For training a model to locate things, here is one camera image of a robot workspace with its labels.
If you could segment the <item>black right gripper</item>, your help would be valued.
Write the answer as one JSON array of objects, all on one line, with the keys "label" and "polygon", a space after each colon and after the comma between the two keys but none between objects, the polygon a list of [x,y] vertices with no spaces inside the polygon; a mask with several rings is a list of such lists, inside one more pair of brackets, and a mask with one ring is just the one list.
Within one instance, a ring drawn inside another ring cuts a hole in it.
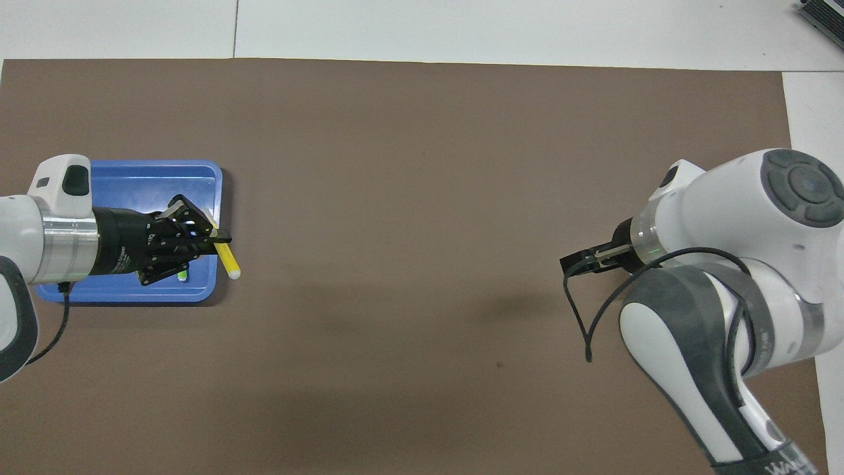
[{"label": "black right gripper", "polygon": [[614,244],[588,247],[560,259],[563,274],[599,274],[610,270],[639,270],[639,256],[631,243],[631,220],[624,220],[614,230]]}]

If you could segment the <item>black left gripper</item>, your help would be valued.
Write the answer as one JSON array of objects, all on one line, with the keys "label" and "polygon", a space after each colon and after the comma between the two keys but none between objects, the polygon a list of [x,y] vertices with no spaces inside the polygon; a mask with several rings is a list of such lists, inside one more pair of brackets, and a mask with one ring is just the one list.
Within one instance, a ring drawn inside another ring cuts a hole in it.
[{"label": "black left gripper", "polygon": [[[188,270],[190,262],[205,255],[217,255],[213,244],[152,249],[156,219],[153,214],[135,210],[94,210],[98,229],[98,249],[92,274],[138,272],[138,281],[149,286]],[[158,219],[169,223],[179,238],[207,243],[231,243],[232,235],[215,222],[187,196],[175,195]]]}]

